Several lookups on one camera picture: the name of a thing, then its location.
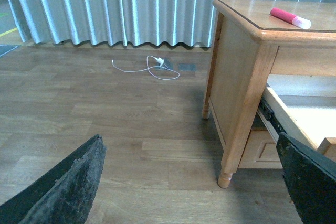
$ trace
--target wooden desk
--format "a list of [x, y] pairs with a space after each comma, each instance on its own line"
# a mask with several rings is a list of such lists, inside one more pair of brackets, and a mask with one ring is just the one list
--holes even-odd
[[[212, 61], [202, 117], [213, 113], [224, 148], [218, 184], [237, 171], [267, 78], [336, 75], [336, 4], [214, 0]], [[273, 7], [312, 22], [303, 30], [269, 15]]]

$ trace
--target desk top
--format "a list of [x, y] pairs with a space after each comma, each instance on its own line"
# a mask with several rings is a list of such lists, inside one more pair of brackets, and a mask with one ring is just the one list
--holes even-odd
[[[309, 3], [267, 0], [214, 0], [224, 16], [249, 32], [255, 40], [312, 42], [336, 46], [336, 3]], [[273, 7], [311, 21], [307, 30], [270, 15]]]

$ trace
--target open drawer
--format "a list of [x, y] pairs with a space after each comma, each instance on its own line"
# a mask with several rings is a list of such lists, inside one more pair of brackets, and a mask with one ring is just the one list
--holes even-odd
[[258, 114], [275, 141], [285, 131], [336, 161], [336, 77], [271, 74]]

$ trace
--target charging cable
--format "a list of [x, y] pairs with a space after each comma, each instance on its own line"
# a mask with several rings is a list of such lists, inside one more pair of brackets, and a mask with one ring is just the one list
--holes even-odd
[[[159, 65], [159, 66], [153, 66], [153, 67], [150, 67], [150, 66], [149, 66], [149, 61], [148, 61], [148, 58], [149, 58], [149, 57], [155, 59], [155, 60], [157, 61], [157, 63], [159, 63], [160, 65]], [[112, 65], [113, 65], [113, 67], [115, 67], [116, 69], [118, 69], [118, 70], [120, 70], [120, 71], [122, 71], [122, 72], [125, 72], [125, 73], [134, 73], [134, 72], [148, 71], [152, 76], [154, 76], [155, 78], [157, 78], [157, 79], [159, 79], [159, 80], [163, 80], [163, 81], [175, 80], [175, 79], [177, 79], [178, 77], [180, 77], [180, 73], [179, 73], [179, 72], [176, 72], [176, 71], [174, 71], [174, 70], [172, 70], [172, 69], [170, 69], [170, 68], [164, 63], [164, 60], [161, 59], [160, 57], [159, 57], [159, 58], [156, 58], [156, 57], [154, 57], [154, 56], [148, 55], [146, 61], [147, 61], [147, 68], [142, 69], [142, 70], [133, 70], [133, 71], [125, 71], [125, 70], [122, 70], [122, 69], [120, 69], [120, 68], [118, 68], [118, 67], [116, 67], [116, 66], [114, 65], [114, 60], [112, 60]], [[168, 71], [170, 71], [170, 72], [177, 73], [177, 77], [174, 77], [174, 78], [160, 78], [160, 77], [156, 76], [155, 74], [153, 74], [153, 73], [151, 72], [150, 69], [152, 69], [152, 68], [160, 68], [160, 69], [168, 70]]]

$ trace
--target drawer runner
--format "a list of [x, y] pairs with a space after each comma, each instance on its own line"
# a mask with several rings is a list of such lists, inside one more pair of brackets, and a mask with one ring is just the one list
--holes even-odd
[[265, 98], [262, 97], [259, 103], [259, 110], [265, 117], [265, 119], [270, 122], [270, 124], [273, 126], [275, 131], [280, 134], [280, 132], [285, 132], [285, 129], [282, 127], [282, 125], [279, 123], [278, 119], [276, 118], [274, 111], [270, 107], [270, 105], [266, 102]]

